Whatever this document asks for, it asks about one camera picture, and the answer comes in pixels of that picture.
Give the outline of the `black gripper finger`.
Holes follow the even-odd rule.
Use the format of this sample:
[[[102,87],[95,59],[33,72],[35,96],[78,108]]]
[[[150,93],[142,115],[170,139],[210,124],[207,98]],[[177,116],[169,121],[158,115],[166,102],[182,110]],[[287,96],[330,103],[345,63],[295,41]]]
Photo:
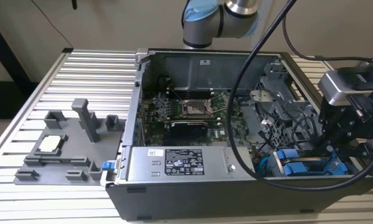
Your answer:
[[[322,126],[315,151],[325,153],[330,147],[337,155],[353,155],[349,142],[354,137],[355,115],[351,106],[323,106],[318,122]]]
[[[373,159],[373,140],[354,139],[349,142],[351,152],[349,157],[371,160]]]

